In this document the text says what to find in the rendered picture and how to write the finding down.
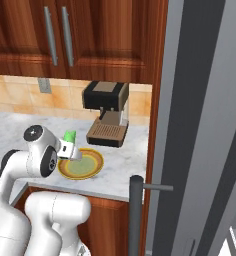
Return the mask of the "black and brown coffee machine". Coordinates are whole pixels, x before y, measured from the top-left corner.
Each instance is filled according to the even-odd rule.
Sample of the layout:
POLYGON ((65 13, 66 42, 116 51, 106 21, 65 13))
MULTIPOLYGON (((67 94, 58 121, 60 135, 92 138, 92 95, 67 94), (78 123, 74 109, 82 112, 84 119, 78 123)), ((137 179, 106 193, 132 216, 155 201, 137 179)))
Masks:
POLYGON ((88 84, 82 93, 83 107, 100 111, 86 135, 89 144, 117 148, 123 145, 129 126, 128 98, 128 83, 91 81, 88 84))

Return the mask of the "grey wall socket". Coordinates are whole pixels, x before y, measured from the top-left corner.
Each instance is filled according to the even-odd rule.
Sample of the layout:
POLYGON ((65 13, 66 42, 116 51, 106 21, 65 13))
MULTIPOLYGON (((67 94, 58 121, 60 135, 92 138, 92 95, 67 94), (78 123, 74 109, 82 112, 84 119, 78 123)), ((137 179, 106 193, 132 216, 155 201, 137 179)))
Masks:
POLYGON ((38 78, 38 86, 41 93, 51 94, 51 86, 48 78, 38 78))

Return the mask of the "wooden tall side panel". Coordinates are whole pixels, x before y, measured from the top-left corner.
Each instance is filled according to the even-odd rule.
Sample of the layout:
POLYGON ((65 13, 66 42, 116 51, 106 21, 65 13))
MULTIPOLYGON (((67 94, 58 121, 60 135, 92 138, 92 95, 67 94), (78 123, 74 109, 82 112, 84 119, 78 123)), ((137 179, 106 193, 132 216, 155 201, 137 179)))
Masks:
POLYGON ((162 77, 163 54, 165 44, 165 33, 167 23, 169 0, 150 0, 150 13, 154 15, 151 18, 152 28, 150 29, 153 49, 152 54, 152 96, 151 112, 148 138, 148 154, 146 165, 145 182, 150 183, 153 177, 154 151, 156 142, 156 130, 160 100, 160 82, 162 77))

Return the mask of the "yellow and green plate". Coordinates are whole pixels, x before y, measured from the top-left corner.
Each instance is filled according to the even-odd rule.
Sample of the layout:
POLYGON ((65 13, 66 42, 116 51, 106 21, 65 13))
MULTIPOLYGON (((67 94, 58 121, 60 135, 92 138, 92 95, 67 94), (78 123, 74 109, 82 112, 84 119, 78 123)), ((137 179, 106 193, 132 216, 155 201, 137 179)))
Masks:
POLYGON ((85 180, 97 175, 104 166, 102 154, 92 148, 81 148, 81 160, 59 160, 58 171, 70 180, 85 180))

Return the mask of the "wooden wall cupboard door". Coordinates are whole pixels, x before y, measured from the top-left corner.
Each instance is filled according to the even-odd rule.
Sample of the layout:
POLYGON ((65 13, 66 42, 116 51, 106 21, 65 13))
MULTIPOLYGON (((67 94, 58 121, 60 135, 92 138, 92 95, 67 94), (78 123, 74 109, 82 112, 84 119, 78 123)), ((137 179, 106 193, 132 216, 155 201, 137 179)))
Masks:
POLYGON ((71 36, 69 77, 152 83, 159 6, 160 0, 57 0, 71 36))
POLYGON ((0 75, 54 76, 47 21, 56 27, 55 0, 0 0, 0 75))

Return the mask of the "wooden base cupboard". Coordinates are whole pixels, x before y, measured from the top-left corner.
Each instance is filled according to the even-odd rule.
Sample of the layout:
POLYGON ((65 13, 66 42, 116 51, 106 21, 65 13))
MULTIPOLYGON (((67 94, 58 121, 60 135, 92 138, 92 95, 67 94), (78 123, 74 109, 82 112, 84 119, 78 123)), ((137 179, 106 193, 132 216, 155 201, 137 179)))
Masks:
POLYGON ((29 187, 15 207, 32 225, 25 256, 128 256, 129 200, 29 187))

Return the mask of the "green pointed object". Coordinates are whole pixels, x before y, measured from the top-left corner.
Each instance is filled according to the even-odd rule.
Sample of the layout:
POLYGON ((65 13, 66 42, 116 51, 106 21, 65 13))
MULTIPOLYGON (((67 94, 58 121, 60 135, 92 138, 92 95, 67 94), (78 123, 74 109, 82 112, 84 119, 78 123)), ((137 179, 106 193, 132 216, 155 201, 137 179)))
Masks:
POLYGON ((67 130, 64 134, 64 140, 67 142, 74 143, 76 140, 76 131, 75 130, 67 130))

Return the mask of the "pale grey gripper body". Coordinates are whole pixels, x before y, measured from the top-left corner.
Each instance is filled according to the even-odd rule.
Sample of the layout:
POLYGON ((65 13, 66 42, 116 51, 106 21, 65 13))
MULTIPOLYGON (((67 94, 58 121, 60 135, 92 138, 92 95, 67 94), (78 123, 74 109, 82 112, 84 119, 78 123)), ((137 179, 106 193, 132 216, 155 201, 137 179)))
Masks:
POLYGON ((82 159, 82 152, 77 147, 74 147, 70 156, 70 160, 80 161, 81 159, 82 159))

